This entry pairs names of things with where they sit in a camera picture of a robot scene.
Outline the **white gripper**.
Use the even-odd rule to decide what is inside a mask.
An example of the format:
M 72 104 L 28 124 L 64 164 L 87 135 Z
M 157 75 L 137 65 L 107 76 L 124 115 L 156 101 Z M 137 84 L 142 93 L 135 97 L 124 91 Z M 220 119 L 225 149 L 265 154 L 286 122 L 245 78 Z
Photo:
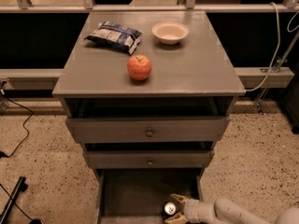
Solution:
M 176 213 L 167 218 L 165 224 L 186 224 L 188 220 L 191 223 L 215 224 L 218 219 L 215 214 L 214 205 L 212 203 L 205 203 L 195 199 L 188 199 L 186 196 L 171 193 L 170 196 L 184 205 L 183 213 Z

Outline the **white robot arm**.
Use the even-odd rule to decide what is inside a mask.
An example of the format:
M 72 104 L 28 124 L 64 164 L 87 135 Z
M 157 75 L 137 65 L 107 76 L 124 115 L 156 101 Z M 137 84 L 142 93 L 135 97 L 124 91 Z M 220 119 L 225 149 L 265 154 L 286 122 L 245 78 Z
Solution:
M 176 202 L 164 204 L 165 224 L 271 224 L 227 198 L 207 203 L 175 193 L 171 197 Z

